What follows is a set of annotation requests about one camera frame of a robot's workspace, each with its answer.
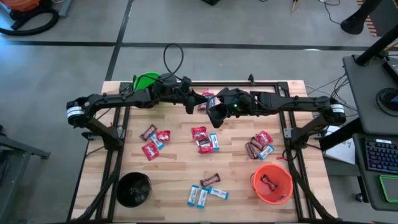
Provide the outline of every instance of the wooden tabletop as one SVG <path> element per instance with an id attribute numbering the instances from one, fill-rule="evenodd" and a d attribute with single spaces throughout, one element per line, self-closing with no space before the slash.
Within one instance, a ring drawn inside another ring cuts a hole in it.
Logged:
<path id="1" fill-rule="evenodd" d="M 306 96 L 302 80 L 287 81 L 291 95 Z M 103 93 L 117 93 L 120 82 L 104 82 Z M 239 87 L 245 91 L 269 91 L 271 87 Z M 193 88 L 201 93 L 205 90 L 217 93 L 222 88 Z M 122 123 L 124 110 L 121 112 Z M 110 125 L 114 109 L 100 121 Z M 309 112 L 295 112 L 297 126 L 301 127 L 312 120 Z M 141 147 L 146 143 L 139 137 L 150 124 L 159 130 L 170 130 L 171 141 L 165 143 L 160 156 L 148 161 Z M 212 154 L 199 154 L 192 140 L 191 128 L 206 126 L 209 133 L 217 133 L 220 151 Z M 248 157 L 245 143 L 256 133 L 265 130 L 274 139 L 275 151 L 264 161 Z M 277 160 L 284 151 L 279 115 L 230 118 L 215 129 L 207 115 L 195 109 L 194 114 L 186 114 L 182 105 L 161 103 L 152 109 L 131 108 L 124 147 L 121 176 L 129 172 L 142 172 L 149 176 L 152 195 L 136 208 L 125 208 L 116 202 L 114 222 L 293 222 L 297 221 L 293 197 L 282 205 L 269 205 L 259 200 L 254 193 L 249 178 L 256 169 L 265 163 L 281 165 L 286 170 L 287 162 Z M 88 152 L 101 147 L 102 140 L 90 142 Z M 337 217 L 335 203 L 320 150 L 308 147 L 303 150 L 310 188 L 320 203 Z M 89 155 L 84 163 L 72 218 L 81 215 L 98 193 L 103 175 L 106 151 L 100 150 Z M 229 199 L 209 195 L 205 209 L 187 205 L 192 185 L 199 180 L 219 173 L 221 182 L 213 184 L 216 189 L 229 192 Z M 308 217 L 305 197 L 300 189 L 304 216 Z M 108 201 L 104 206 L 104 216 L 108 211 Z"/>

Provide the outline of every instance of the orange bowl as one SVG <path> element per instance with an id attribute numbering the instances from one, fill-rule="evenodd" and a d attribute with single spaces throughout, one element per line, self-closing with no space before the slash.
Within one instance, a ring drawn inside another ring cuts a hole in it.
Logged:
<path id="1" fill-rule="evenodd" d="M 268 184 L 261 181 L 263 175 L 268 176 L 271 182 L 277 184 L 274 191 L 271 190 Z M 293 193 L 292 176 L 277 164 L 264 164 L 260 166 L 253 175 L 252 185 L 257 196 L 271 205 L 285 203 Z"/>

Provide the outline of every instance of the black metal frame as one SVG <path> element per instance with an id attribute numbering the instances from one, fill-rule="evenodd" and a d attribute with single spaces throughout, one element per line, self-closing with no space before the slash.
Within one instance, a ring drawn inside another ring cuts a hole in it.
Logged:
<path id="1" fill-rule="evenodd" d="M 289 86 L 288 86 L 287 82 L 254 82 L 254 79 L 253 79 L 252 75 L 249 76 L 249 80 L 248 81 L 243 81 L 243 82 L 192 82 L 192 84 L 191 84 L 191 87 L 201 87 L 201 86 L 217 86 L 217 87 L 224 87 L 224 86 L 245 86 L 245 87 L 263 86 L 263 87 L 273 87 L 275 93 L 277 93 L 278 95 L 281 96 L 282 95 L 282 91 L 281 90 L 283 90 L 283 93 L 284 93 L 285 96 L 290 96 Z M 123 130 L 127 129 L 127 124 L 128 124 L 128 120 L 129 120 L 129 109 L 130 109 L 130 107 L 126 107 L 126 112 L 124 113 Z M 121 110 L 120 108 L 116 108 L 115 115 L 114 115 L 113 126 L 118 126 L 120 110 Z M 285 128 L 287 128 L 284 112 L 280 112 L 279 113 L 279 117 L 280 117 L 280 123 L 281 123 L 281 126 L 282 126 L 282 130 L 281 131 L 283 133 L 283 130 Z M 293 112 L 289 112 L 289 118 L 290 118 L 291 127 L 292 128 L 296 127 L 296 123 L 295 123 L 295 118 L 294 118 L 294 113 Z M 75 205 L 75 200 L 76 200 L 76 194 L 77 194 L 77 191 L 78 191 L 78 186 L 80 184 L 81 173 L 83 171 L 83 166 L 84 166 L 84 161 L 83 161 L 83 163 L 81 165 L 81 169 L 80 169 L 79 179 L 78 179 L 78 182 L 76 184 L 76 189 L 75 189 L 75 193 L 74 193 L 74 196 L 73 196 L 72 204 L 71 204 L 71 207 L 70 207 L 70 210 L 69 210 L 67 223 L 111 223 L 112 222 L 113 216 L 114 216 L 114 207 L 115 207 L 115 204 L 116 204 L 116 186 L 117 186 L 117 184 L 119 182 L 121 162 L 122 162 L 122 159 L 123 159 L 124 141 L 125 141 L 125 138 L 123 138 L 123 146 L 122 146 L 122 148 L 118 151 L 116 164 L 115 164 L 115 168 L 114 168 L 114 171 L 116 170 L 117 173 L 116 173 L 116 175 L 114 175 L 113 180 L 111 180 L 112 176 L 109 176 L 109 171 L 110 171 L 111 160 L 112 160 L 112 156 L 113 156 L 113 152 L 114 151 L 108 151 L 108 153 L 106 155 L 103 179 L 102 179 L 102 182 L 101 182 L 101 190 L 100 190 L 100 193 L 97 195 L 95 201 L 97 199 L 99 199 L 99 200 L 96 203 L 94 203 L 94 202 L 92 203 L 92 205 L 95 205 L 95 207 L 96 207 L 95 219 L 94 220 L 81 220 L 81 221 L 78 221 L 78 220 L 71 220 L 71 216 L 72 216 L 72 211 L 73 211 L 73 208 L 74 208 L 74 205 Z M 289 140 L 284 136 L 285 144 L 288 141 Z M 297 154 L 297 159 L 298 159 L 298 165 L 300 167 L 300 174 L 303 177 L 303 181 L 305 182 L 305 184 L 308 185 L 308 178 L 307 178 L 307 172 L 305 170 L 303 154 L 302 154 L 301 151 L 297 151 L 296 153 L 298 153 Z M 111 180 L 111 184 L 113 184 L 112 190 L 111 190 L 111 200 L 109 202 L 108 215 L 107 215 L 106 218 L 103 218 L 102 217 L 103 204 L 104 204 L 103 198 L 104 198 L 104 196 L 106 195 L 106 192 L 109 189 L 109 188 L 106 188 L 106 190 L 103 190 L 103 187 L 104 186 L 108 186 L 109 180 Z M 303 217 L 302 204 L 301 204 L 301 201 L 300 201 L 299 189 L 297 187 L 296 181 L 294 181 L 293 195 L 294 195 L 294 200 L 295 200 L 297 218 L 298 218 L 298 221 L 300 221 L 304 217 Z M 315 218 L 314 207 L 310 203 L 308 197 L 306 195 L 304 195 L 304 196 L 305 196 L 306 202 L 307 202 L 309 218 L 310 219 L 314 219 Z"/>

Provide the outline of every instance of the gray floor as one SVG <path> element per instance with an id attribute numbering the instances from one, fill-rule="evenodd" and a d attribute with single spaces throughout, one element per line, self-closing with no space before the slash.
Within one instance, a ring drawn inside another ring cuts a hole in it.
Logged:
<path id="1" fill-rule="evenodd" d="M 11 220 L 29 223 L 66 219 L 83 159 L 86 141 L 81 130 L 67 124 L 65 104 L 98 93 L 105 79 L 113 47 L 17 46 L 2 40 L 115 42 L 127 0 L 74 1 L 70 16 L 52 30 L 32 37 L 0 35 L 0 124 L 16 140 L 51 151 L 47 161 L 33 158 L 19 190 Z M 210 7 L 199 0 L 135 0 L 124 42 L 211 43 L 269 45 L 369 46 L 377 40 L 365 28 L 349 35 L 328 20 L 323 4 L 300 0 L 290 13 L 291 0 L 222 0 Z M 341 21 L 357 9 L 355 0 L 330 7 Z M 48 19 L 41 15 L 26 27 Z M 0 10 L 0 26 L 10 20 Z M 112 80 L 131 80 L 146 71 L 165 72 L 163 49 L 122 47 Z M 318 87 L 344 73 L 341 58 L 348 51 L 184 49 L 180 76 L 194 80 L 303 79 Z M 176 65 L 179 51 L 168 61 Z M 333 85 L 322 90 L 331 92 Z M 341 96 L 354 105 L 349 86 Z M 324 95 L 314 92 L 313 96 Z M 330 177 L 339 217 L 350 221 L 392 222 L 394 213 L 374 211 L 352 201 L 358 193 L 354 178 Z"/>

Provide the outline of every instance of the keyboard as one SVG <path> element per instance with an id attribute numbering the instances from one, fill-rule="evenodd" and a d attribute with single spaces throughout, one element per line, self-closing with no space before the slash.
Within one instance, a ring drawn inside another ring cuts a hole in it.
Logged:
<path id="1" fill-rule="evenodd" d="M 368 170 L 398 174 L 398 142 L 365 139 Z"/>

